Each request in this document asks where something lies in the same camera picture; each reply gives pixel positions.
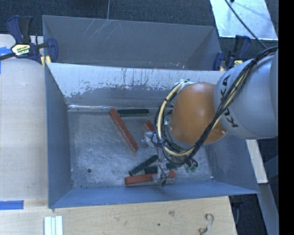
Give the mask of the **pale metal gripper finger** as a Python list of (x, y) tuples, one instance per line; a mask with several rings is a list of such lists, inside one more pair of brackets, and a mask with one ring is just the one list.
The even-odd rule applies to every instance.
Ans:
[(157, 172), (153, 175), (154, 183), (166, 183), (168, 178), (168, 170), (166, 168), (166, 162), (158, 159), (157, 160)]
[(156, 139), (156, 134), (154, 132), (145, 132), (143, 134), (143, 139), (142, 139), (142, 147), (147, 148), (147, 147), (156, 147), (157, 146), (157, 139)]

